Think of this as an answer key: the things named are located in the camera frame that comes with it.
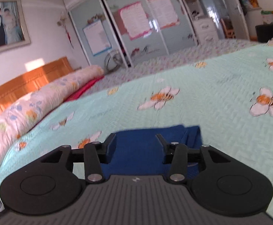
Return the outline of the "blue knit sweater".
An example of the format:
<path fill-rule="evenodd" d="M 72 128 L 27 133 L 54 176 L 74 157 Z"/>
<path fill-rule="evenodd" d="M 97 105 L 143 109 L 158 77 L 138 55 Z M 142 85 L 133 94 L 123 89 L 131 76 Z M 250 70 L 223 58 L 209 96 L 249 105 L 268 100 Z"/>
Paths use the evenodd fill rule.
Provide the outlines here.
<path fill-rule="evenodd" d="M 116 149 L 110 163 L 102 164 L 106 178 L 110 175 L 164 175 L 171 167 L 163 163 L 163 147 L 156 135 L 168 142 L 179 142 L 191 149 L 202 145 L 199 126 L 177 125 L 166 128 L 124 130 L 116 133 Z"/>

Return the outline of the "red pillow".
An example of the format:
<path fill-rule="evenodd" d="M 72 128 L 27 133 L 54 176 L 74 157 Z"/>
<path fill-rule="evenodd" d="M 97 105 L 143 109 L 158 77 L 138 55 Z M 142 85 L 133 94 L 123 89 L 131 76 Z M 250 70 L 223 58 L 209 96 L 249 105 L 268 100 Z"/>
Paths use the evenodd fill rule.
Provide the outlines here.
<path fill-rule="evenodd" d="M 98 78 L 94 78 L 86 83 L 84 86 L 75 91 L 72 95 L 64 99 L 64 102 L 74 101 L 79 99 L 87 90 L 93 87 L 98 81 L 102 80 L 104 76 L 100 76 Z"/>

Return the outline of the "mint bee-print quilt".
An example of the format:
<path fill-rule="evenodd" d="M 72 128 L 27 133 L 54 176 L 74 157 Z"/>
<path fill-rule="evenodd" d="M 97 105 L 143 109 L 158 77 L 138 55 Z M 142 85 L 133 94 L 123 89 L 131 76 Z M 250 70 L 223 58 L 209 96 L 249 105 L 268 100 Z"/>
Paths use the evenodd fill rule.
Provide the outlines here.
<path fill-rule="evenodd" d="M 12 145 L 0 167 L 0 184 L 12 172 L 60 145 L 77 147 L 98 134 L 138 128 L 198 125 L 212 145 L 267 176 L 273 184 L 273 114 L 250 114 L 259 91 L 273 93 L 273 46 L 256 45 L 198 64 L 117 83 L 63 103 Z M 268 207 L 273 217 L 273 199 Z"/>

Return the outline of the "white electric fan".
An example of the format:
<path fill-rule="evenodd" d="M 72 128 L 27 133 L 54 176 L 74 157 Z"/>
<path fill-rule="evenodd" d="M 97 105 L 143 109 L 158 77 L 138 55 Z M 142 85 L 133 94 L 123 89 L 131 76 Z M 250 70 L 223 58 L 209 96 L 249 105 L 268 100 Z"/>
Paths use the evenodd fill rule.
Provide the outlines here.
<path fill-rule="evenodd" d="M 123 66 L 123 59 L 119 50 L 110 51 L 104 59 L 104 68 L 107 73 L 117 71 Z"/>

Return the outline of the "rolled floral duvet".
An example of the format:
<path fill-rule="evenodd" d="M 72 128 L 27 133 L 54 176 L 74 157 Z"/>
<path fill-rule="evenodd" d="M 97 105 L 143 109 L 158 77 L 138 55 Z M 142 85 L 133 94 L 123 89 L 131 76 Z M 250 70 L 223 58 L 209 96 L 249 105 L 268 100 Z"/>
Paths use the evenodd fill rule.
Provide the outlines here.
<path fill-rule="evenodd" d="M 89 81 L 104 75 L 92 65 L 24 95 L 0 114 L 0 166 L 12 144 Z"/>

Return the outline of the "wooden headboard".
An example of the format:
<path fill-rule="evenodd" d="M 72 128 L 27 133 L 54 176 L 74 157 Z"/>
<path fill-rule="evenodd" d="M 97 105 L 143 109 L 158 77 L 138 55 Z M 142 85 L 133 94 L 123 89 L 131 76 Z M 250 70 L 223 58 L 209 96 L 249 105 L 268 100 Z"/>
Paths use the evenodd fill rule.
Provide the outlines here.
<path fill-rule="evenodd" d="M 26 72 L 0 86 L 0 114 L 24 95 L 74 72 L 66 57 L 62 57 Z"/>

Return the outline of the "white drawer cabinet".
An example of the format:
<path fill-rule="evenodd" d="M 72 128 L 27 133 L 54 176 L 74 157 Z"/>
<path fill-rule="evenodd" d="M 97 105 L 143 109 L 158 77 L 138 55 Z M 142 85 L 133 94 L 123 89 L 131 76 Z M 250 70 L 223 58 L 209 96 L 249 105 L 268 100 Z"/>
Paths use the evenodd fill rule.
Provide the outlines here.
<path fill-rule="evenodd" d="M 217 28 L 212 18 L 194 20 L 193 26 L 200 44 L 217 42 L 219 40 Z"/>

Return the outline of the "sliding glass wardrobe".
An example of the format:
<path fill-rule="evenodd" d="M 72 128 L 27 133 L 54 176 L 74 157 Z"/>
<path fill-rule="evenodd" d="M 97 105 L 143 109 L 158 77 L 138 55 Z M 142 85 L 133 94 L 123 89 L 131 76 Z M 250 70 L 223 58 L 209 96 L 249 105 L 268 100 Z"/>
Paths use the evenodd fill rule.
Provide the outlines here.
<path fill-rule="evenodd" d="M 104 68 L 119 50 L 122 67 L 197 45 L 182 0 L 63 0 L 84 55 Z"/>

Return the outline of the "white door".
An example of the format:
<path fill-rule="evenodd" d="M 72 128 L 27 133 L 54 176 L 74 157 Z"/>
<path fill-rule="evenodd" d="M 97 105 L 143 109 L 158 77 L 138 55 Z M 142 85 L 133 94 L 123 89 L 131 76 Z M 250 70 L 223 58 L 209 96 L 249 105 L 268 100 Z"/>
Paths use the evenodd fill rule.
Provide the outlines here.
<path fill-rule="evenodd" d="M 237 39 L 250 40 L 245 16 L 239 0 L 224 0 Z"/>

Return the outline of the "black sofa chair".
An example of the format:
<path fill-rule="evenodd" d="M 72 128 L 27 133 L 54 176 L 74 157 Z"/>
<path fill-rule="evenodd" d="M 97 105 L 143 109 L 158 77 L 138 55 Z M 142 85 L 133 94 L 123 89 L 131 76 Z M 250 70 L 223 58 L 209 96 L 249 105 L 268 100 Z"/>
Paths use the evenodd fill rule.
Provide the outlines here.
<path fill-rule="evenodd" d="M 267 43 L 273 38 L 273 24 L 263 24 L 256 26 L 257 41 Z"/>

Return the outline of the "framed wedding photo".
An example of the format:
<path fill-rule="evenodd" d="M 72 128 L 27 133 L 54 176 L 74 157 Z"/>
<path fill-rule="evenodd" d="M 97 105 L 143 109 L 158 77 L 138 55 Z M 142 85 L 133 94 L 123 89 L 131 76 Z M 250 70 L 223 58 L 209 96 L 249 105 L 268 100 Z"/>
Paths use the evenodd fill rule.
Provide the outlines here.
<path fill-rule="evenodd" d="M 0 53 L 30 43 L 21 0 L 0 0 Z"/>

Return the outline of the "green white box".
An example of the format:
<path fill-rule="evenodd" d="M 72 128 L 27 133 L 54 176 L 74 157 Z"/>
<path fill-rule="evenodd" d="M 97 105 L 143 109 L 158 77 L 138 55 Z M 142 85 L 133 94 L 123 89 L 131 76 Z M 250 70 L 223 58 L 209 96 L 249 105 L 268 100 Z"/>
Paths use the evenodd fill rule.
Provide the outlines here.
<path fill-rule="evenodd" d="M 272 13 L 262 13 L 263 24 L 273 24 L 273 14 Z"/>

